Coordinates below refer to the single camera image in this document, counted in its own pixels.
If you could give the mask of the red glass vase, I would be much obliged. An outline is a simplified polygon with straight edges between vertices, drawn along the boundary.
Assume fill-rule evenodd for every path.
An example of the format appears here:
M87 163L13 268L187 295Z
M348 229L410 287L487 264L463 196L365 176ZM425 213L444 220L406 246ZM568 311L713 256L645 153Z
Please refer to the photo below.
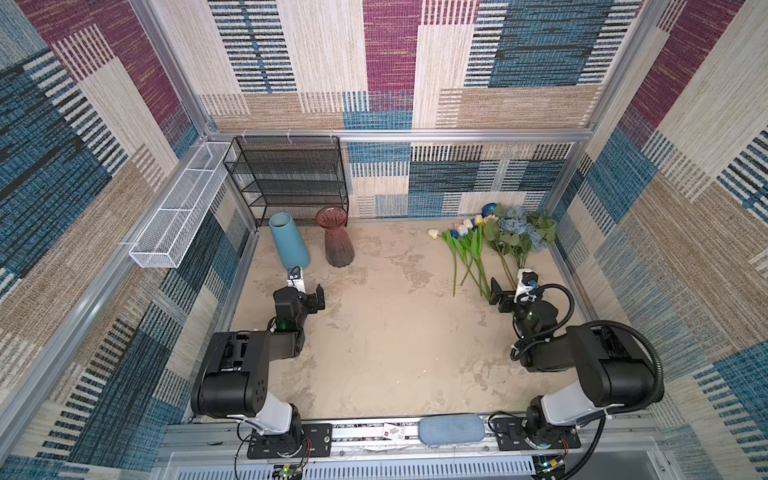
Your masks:
M347 211L340 206L328 206L319 210L316 223L324 230L325 256L335 268L343 268L354 260L354 246L346 231Z

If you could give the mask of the white tulip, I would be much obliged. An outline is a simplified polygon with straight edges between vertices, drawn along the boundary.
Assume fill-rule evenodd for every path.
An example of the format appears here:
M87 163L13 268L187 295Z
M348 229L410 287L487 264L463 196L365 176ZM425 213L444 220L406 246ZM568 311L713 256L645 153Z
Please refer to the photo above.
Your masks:
M452 265L453 265L453 279L452 279L452 295L456 295L456 287L457 287L457 273L458 273L458 254L456 247L454 245L454 238L452 234L449 231L439 231L438 229L429 229L427 231L428 236L433 239L441 239L444 241L444 243L447 245L449 251L451 252L451 258L452 258Z
M458 254L466 266L469 276L478 287L480 295L485 299L489 296L485 268L482 261L483 231L481 226L472 229L460 225L458 238L455 240Z

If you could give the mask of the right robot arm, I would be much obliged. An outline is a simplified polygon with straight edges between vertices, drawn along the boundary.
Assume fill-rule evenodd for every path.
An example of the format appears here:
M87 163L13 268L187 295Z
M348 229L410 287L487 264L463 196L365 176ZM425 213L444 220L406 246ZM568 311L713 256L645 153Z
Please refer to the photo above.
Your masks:
M490 415L488 427L500 450L577 447L578 427L662 400L664 369L651 342L620 322L572 325L575 301L566 287L542 284L536 272L522 269L515 290L492 280L489 302L512 316L512 361L530 373L577 374L568 386L535 397L522 417Z

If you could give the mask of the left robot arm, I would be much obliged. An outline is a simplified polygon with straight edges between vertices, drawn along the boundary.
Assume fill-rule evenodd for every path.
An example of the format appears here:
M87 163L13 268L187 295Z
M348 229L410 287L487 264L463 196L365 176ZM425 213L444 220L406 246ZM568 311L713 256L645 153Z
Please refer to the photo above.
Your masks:
M232 419L251 429L248 443L268 454L306 454L311 440L303 432L296 406L269 391L270 363L298 357L305 344L307 317L325 308L324 290L307 293L303 269L287 271L286 285L273 293L275 316L264 330L212 335L193 382L191 409L197 416Z

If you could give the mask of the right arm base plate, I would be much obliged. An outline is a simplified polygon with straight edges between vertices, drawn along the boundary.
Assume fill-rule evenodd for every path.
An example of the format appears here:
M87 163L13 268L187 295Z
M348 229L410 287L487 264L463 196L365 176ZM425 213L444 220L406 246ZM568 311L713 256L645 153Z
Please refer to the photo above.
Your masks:
M527 425L515 416L491 416L487 421L500 451L578 449L582 442L575 427Z

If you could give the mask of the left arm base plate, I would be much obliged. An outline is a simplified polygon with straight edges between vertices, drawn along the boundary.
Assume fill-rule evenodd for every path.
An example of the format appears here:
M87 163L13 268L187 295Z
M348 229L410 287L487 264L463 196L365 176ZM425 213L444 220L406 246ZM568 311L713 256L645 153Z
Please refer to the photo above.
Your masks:
M330 456L332 439L331 423L303 424L281 435L260 435L253 429L246 456L249 460L326 458Z

